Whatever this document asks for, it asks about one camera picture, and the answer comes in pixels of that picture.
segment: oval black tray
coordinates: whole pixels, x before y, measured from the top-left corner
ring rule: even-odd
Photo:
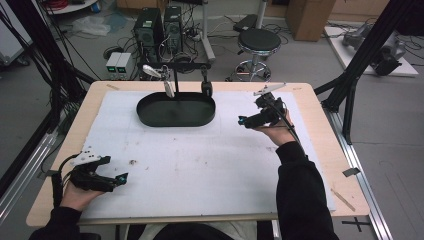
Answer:
[[[215,108],[215,101],[202,93],[178,92],[169,98],[157,92],[138,102],[137,114],[150,127],[199,127],[212,121]]]

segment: black sweater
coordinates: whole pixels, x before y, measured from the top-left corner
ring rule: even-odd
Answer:
[[[300,145],[289,142],[277,149],[277,209],[283,239],[338,239],[327,208],[324,184],[315,164],[303,156]],[[30,240],[79,239],[77,222],[81,212],[58,207],[52,210],[44,228],[34,231]]]

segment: stool base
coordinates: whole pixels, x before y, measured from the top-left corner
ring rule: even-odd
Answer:
[[[234,75],[242,82],[252,82],[259,78],[264,82],[271,80],[271,69],[263,62],[252,64],[252,60],[241,62],[234,70]]]

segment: human arm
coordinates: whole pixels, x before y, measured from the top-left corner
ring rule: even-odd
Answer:
[[[81,213],[93,199],[101,194],[103,192],[85,191],[75,187],[72,182],[68,182],[60,206],[51,211],[47,225],[34,231],[29,240],[79,239],[80,230],[77,222]]]
[[[283,122],[255,130],[277,146],[277,210],[283,239],[338,239],[327,208],[324,184],[315,164],[305,156]]]

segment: concrete floor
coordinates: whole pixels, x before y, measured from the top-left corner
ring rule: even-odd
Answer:
[[[69,28],[74,19],[86,15],[93,13],[87,9],[61,15],[58,20],[63,28]],[[69,35],[69,40],[93,71],[101,79],[108,79],[103,52],[117,43],[123,44],[122,37],[132,37],[134,20],[129,15],[117,14],[113,7],[105,8],[97,16],[105,16],[114,24],[106,37],[77,33]],[[221,24],[223,22],[229,20],[211,18],[209,29],[217,29],[210,35],[237,36],[237,32],[231,31],[232,24]],[[284,19],[266,18],[264,24],[269,23],[285,26]],[[327,39],[300,42],[294,41],[288,33],[281,33],[281,36],[287,38],[288,43],[267,60],[273,82],[306,82],[316,88],[343,72]],[[250,58],[248,54],[236,54],[239,51],[236,38],[211,37],[209,40],[216,55],[209,71],[212,81],[224,81],[239,62]],[[416,41],[424,46],[423,40]],[[197,45],[197,50],[199,56],[195,61],[204,62],[206,57],[201,44]],[[424,55],[423,50],[414,53]],[[404,57],[409,63],[424,63],[409,53]],[[97,79],[74,50],[71,50],[71,58],[78,69]],[[420,75],[414,78],[363,75],[357,86],[352,122],[352,141],[358,158],[393,239],[402,240],[424,239],[424,69],[421,66],[415,69]],[[0,174],[3,174],[49,111],[50,89],[34,64],[28,67],[14,64],[3,69],[0,76]],[[198,78],[193,73],[181,76],[180,80]],[[318,98],[324,100],[327,95],[323,93]],[[46,166],[53,159],[54,154],[46,161]],[[27,239],[34,230],[26,225],[25,219],[41,184],[42,180],[34,178],[19,197],[0,226],[2,239]],[[371,226],[362,225],[358,229],[342,221],[354,219],[334,219],[340,239],[377,239]],[[358,221],[369,222],[369,219],[361,217]],[[83,227],[83,230],[100,233],[106,240],[114,238],[114,229],[114,226]]]

